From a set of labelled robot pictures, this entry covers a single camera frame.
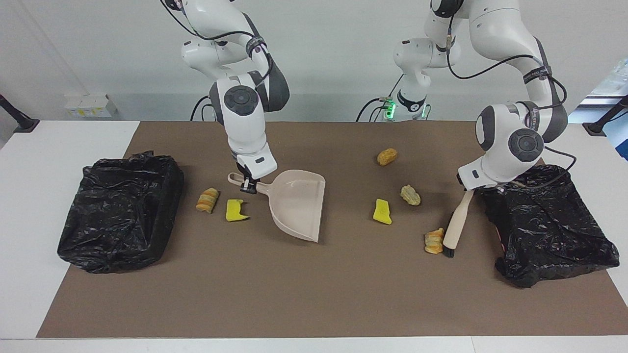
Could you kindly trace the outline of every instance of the trash item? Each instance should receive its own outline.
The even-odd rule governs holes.
[[[443,239],[445,230],[439,228],[433,232],[425,234],[425,251],[430,254],[440,254],[443,252]]]
[[[209,188],[200,195],[197,202],[197,210],[212,213],[220,192],[214,188]]]
[[[617,248],[604,236],[569,173],[541,165],[515,182],[535,187],[558,177],[537,190],[508,183],[503,192],[479,192],[504,249],[495,267],[518,287],[619,266]]]
[[[242,185],[244,177],[231,173],[230,183]],[[283,232],[306,241],[318,242],[325,196],[325,178],[305,170],[286,170],[272,184],[257,183],[268,196],[273,221]]]
[[[453,258],[455,255],[456,247],[458,247],[458,241],[462,235],[462,229],[465,227],[467,221],[467,214],[469,210],[469,203],[473,199],[474,190],[467,190],[462,197],[462,201],[456,209],[453,211],[452,218],[447,225],[447,231],[445,231],[445,239],[443,240],[443,252],[448,258]]]
[[[161,258],[183,190],[183,172],[152,151],[83,169],[57,254],[90,273],[130,271]]]
[[[385,149],[384,151],[381,151],[379,155],[377,156],[377,162],[381,166],[389,165],[390,163],[392,163],[394,160],[397,159],[397,155],[398,153],[396,149],[394,148]]]
[[[418,206],[421,204],[421,197],[410,185],[406,185],[405,187],[401,188],[401,198],[403,198],[403,200],[407,202],[410,206]]]
[[[383,224],[391,225],[393,220],[391,219],[391,210],[388,205],[388,201],[378,198],[375,202],[375,213],[373,213],[373,219],[382,222]]]
[[[248,219],[249,216],[242,215],[242,204],[244,200],[227,200],[227,220],[229,222],[236,222],[238,220]]]

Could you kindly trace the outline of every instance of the plastic bag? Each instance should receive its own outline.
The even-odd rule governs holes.
[[[564,171],[555,165],[536,166],[515,182],[534,187]],[[619,266],[617,248],[582,202],[569,173],[538,190],[509,183],[503,194],[480,194],[504,249],[495,266],[512,284],[530,288],[538,281]]]
[[[170,238],[182,189],[174,159],[152,151],[85,167],[57,254],[90,273],[154,263]]]

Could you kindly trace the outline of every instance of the white table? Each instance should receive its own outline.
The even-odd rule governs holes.
[[[625,352],[615,337],[406,337],[347,339],[35,339],[68,263],[56,254],[82,167],[121,158],[138,122],[42,121],[0,149],[0,352]],[[551,144],[578,156],[571,171],[606,236],[628,251],[628,163],[579,124]],[[568,158],[548,153],[547,163]],[[628,266],[609,271],[624,301]]]

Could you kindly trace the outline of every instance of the food scrap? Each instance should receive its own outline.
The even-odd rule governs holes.
[[[401,188],[401,198],[403,198],[403,200],[411,206],[418,206],[421,204],[421,197],[410,185],[406,185],[405,187]]]
[[[216,206],[216,200],[220,192],[214,188],[209,188],[200,195],[197,202],[197,210],[212,213],[214,206]]]
[[[240,214],[244,200],[227,200],[227,220],[235,222],[237,220],[248,219],[249,216]]]
[[[383,224],[391,225],[393,223],[393,220],[391,219],[390,207],[388,206],[388,201],[382,200],[380,198],[377,199],[373,219],[378,222],[382,222]]]
[[[379,155],[377,156],[377,162],[381,166],[389,165],[390,163],[392,163],[394,160],[397,159],[397,155],[398,153],[396,149],[394,148],[385,149],[384,151],[381,151]]]
[[[425,251],[430,254],[440,254],[443,252],[443,239],[445,230],[439,228],[437,231],[425,234]]]

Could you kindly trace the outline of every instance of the brush handle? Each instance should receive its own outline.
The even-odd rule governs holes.
[[[449,226],[447,226],[447,231],[445,232],[445,238],[443,240],[443,245],[449,249],[454,250],[458,246],[462,229],[465,227],[465,222],[467,221],[469,203],[473,199],[473,194],[474,190],[465,192],[460,205],[458,205],[456,210],[453,211],[452,219],[449,221]]]
[[[242,185],[242,183],[244,183],[244,176],[240,175],[238,173],[229,173],[229,175],[227,175],[227,180],[233,184],[233,185]],[[271,195],[271,186],[273,186],[273,184],[264,184],[264,183],[257,183],[257,191],[259,193],[263,193],[266,196],[270,196]]]

